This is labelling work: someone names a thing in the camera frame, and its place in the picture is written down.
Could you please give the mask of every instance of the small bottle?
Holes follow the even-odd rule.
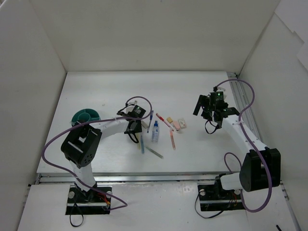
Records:
[[[153,143],[158,142],[158,135],[159,135],[159,128],[158,128],[158,122],[156,120],[153,126],[153,131],[152,131],[152,142]]]

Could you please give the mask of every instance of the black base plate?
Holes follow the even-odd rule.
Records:
[[[200,191],[201,189],[204,189],[205,191],[205,196],[199,195],[201,211],[222,211],[222,210],[244,209],[243,204],[240,201],[241,196],[233,194],[234,192],[233,190],[225,191],[223,196],[219,196],[214,190],[214,185],[208,185],[208,184],[198,185],[198,190]]]
[[[111,187],[97,187],[97,189],[103,192],[112,191]],[[102,206],[91,206],[91,203],[104,203],[105,201],[100,197],[94,196],[93,199],[89,202],[86,200],[86,197],[76,187],[71,187],[69,191],[74,192],[75,196],[73,199],[69,198],[67,199],[68,204],[74,204],[75,200],[76,203],[89,204],[89,206],[79,206],[83,215],[110,214],[110,211],[104,210],[104,208],[106,209],[106,207],[103,208]],[[73,208],[72,206],[66,206],[65,215],[80,215],[80,212],[76,207]]]

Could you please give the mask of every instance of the black cable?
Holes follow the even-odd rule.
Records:
[[[198,213],[198,211],[197,211],[197,209],[196,209],[196,204],[197,204],[198,197],[199,197],[199,194],[197,195],[197,198],[196,198],[196,200],[195,200],[195,202],[194,202],[194,210],[195,210],[196,213],[197,213],[199,216],[201,216],[202,218],[204,218],[204,219],[215,218],[215,217],[217,217],[218,215],[220,215],[220,214],[222,214],[222,213],[224,212],[224,210],[221,210],[220,212],[218,212],[218,213],[216,213],[215,215],[212,215],[212,216],[210,216],[210,217],[207,217],[207,218],[206,218],[206,217],[203,217],[200,213]],[[232,201],[233,201],[233,199],[229,200],[229,203],[228,203],[227,207],[230,206],[230,204],[231,204]]]
[[[132,135],[135,137],[136,140],[134,140],[134,139],[132,138],[132,136],[131,136],[130,134],[128,134],[128,136],[130,137],[130,139],[131,139],[134,143],[139,143],[139,140],[138,140],[136,134],[135,134],[135,133],[132,133]]]
[[[212,132],[208,132],[208,130],[207,130],[207,128],[206,128],[206,125],[207,125],[207,123],[208,122],[210,122],[210,124],[212,125],[212,126],[214,126],[215,127],[215,129],[214,129],[214,131],[212,131]],[[213,125],[212,124],[212,121],[210,121],[210,120],[207,120],[206,122],[205,122],[205,131],[207,132],[207,134],[210,134],[210,135],[212,135],[215,131],[217,131],[217,129],[218,129],[218,125]]]
[[[128,103],[128,104],[125,105],[125,107],[123,107],[122,109],[118,110],[118,112],[117,112],[116,114],[117,114],[117,115],[121,115],[121,112],[122,112],[125,108],[127,108],[127,107],[129,107],[129,106],[134,106],[134,105],[135,105],[134,103]]]
[[[79,227],[80,225],[82,225],[83,219],[84,219],[83,213],[82,213],[81,209],[79,208],[79,206],[77,205],[76,201],[77,201],[77,193],[76,193],[76,196],[74,197],[74,205],[73,205],[73,207],[72,207],[72,209],[71,209],[71,212],[70,212],[70,214],[69,214],[69,222],[71,223],[71,226],[73,226],[74,228],[77,228],[77,227]],[[78,210],[78,212],[80,213],[80,215],[82,216],[82,222],[81,222],[79,225],[74,225],[74,224],[72,223],[72,218],[71,218],[71,217],[72,217],[72,213],[73,213],[75,207],[76,207],[76,209]]]
[[[276,228],[278,229],[278,231],[282,231],[279,227],[279,225],[276,225]]]

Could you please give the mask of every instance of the white table surface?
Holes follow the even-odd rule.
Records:
[[[172,149],[169,128],[159,121],[159,143],[151,143],[151,133],[143,131],[144,143],[164,156],[137,149],[124,134],[116,134],[101,141],[92,161],[94,173],[214,173],[228,172],[223,156],[226,152],[238,154],[244,160],[232,138],[223,130],[213,135],[205,132],[205,120],[194,116],[193,111],[200,94],[207,95],[213,87],[226,80],[226,72],[69,72],[59,99],[47,140],[69,128],[72,116],[84,108],[96,110],[100,117],[112,118],[132,96],[144,96],[153,105],[154,113],[165,119],[183,117],[187,128],[174,132],[176,151]],[[235,107],[229,83],[226,101]],[[138,104],[149,112],[147,102]],[[46,151],[46,157],[53,163],[71,169],[60,146],[66,135],[56,140]],[[230,158],[230,167],[239,170],[236,160]],[[40,160],[38,173],[62,174],[64,171],[47,165]]]
[[[76,230],[65,215],[68,192],[66,184],[31,186],[18,231]],[[195,182],[118,184],[113,186],[113,194],[126,201],[128,207],[110,215],[86,215],[79,231],[277,231],[276,224],[283,231],[295,230],[280,187],[273,189],[269,205],[259,213],[226,211],[214,219],[203,219],[196,214]],[[254,192],[251,196],[246,200],[256,207],[263,202],[264,192]],[[111,203],[120,205],[114,199]],[[196,208],[203,216],[216,213],[201,212],[199,205]],[[73,216],[72,221],[79,223],[81,217]]]

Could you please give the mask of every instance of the screw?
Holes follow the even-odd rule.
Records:
[[[112,191],[108,191],[107,193],[112,195]],[[106,195],[106,197],[107,197],[108,199],[111,198],[111,196],[108,196],[108,195]]]
[[[201,190],[199,191],[199,193],[200,193],[200,196],[205,196],[205,191],[204,191],[204,189],[201,189]]]
[[[68,193],[68,198],[69,198],[69,199],[73,199],[74,196],[75,196],[75,193],[74,193],[73,191],[70,191],[70,192]]]
[[[234,190],[234,194],[236,194],[236,195],[241,194],[241,190],[239,190],[239,189]]]

